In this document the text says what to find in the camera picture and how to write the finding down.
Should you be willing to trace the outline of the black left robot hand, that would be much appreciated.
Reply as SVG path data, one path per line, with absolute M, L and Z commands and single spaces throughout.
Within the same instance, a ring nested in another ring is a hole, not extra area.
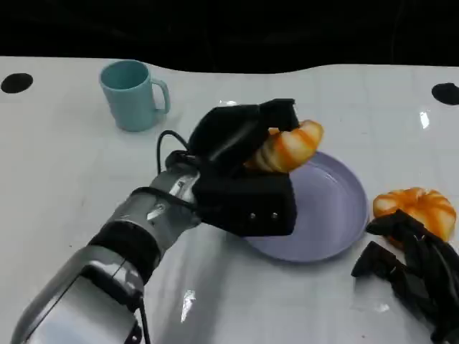
M 268 139 L 269 129 L 290 131 L 299 122 L 295 100 L 278 98 L 254 105 L 215 107 L 193 130 L 188 151 L 219 175 L 240 169 Z

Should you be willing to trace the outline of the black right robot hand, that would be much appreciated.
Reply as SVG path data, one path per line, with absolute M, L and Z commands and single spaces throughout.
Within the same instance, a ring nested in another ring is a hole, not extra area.
M 405 262 L 376 242 L 356 261 L 355 278 L 376 275 L 414 315 L 433 326 L 433 343 L 458 342 L 458 254 L 450 244 L 401 210 L 373 219 L 366 232 L 402 245 Z

